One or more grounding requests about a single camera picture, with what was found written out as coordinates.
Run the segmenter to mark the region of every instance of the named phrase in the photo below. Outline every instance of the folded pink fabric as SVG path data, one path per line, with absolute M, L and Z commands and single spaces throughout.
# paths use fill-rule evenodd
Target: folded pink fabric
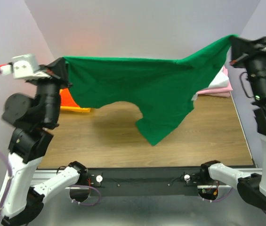
M 228 76 L 228 70 L 227 68 L 225 68 L 225 66 L 223 67 L 223 73 Z M 197 94 L 217 96 L 217 97 L 230 97 L 230 91 L 232 91 L 232 87 L 229 82 L 228 86 L 225 88 L 200 90 L 197 92 Z

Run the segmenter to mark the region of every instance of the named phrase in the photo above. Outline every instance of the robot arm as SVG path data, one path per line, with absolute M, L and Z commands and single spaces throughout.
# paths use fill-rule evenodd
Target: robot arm
M 257 106 L 254 110 L 263 148 L 263 173 L 249 174 L 211 161 L 201 165 L 200 181 L 221 181 L 237 189 L 248 204 L 266 211 L 266 37 L 250 41 L 238 37 L 232 40 L 232 61 L 235 68 L 245 68 Z
M 39 185 L 31 186 L 35 170 L 41 163 L 53 135 L 47 129 L 58 126 L 61 97 L 59 91 L 70 86 L 65 61 L 60 58 L 45 66 L 38 65 L 34 55 L 13 58 L 4 65 L 4 74 L 13 73 L 37 87 L 34 98 L 21 93 L 5 102 L 2 119 L 15 130 L 8 149 L 13 178 L 4 205 L 0 207 L 4 226 L 21 226 L 34 220 L 44 204 L 70 185 L 83 185 L 88 179 L 87 169 L 78 162 L 70 163 L 62 173 Z M 6 173 L 0 202 L 10 180 Z

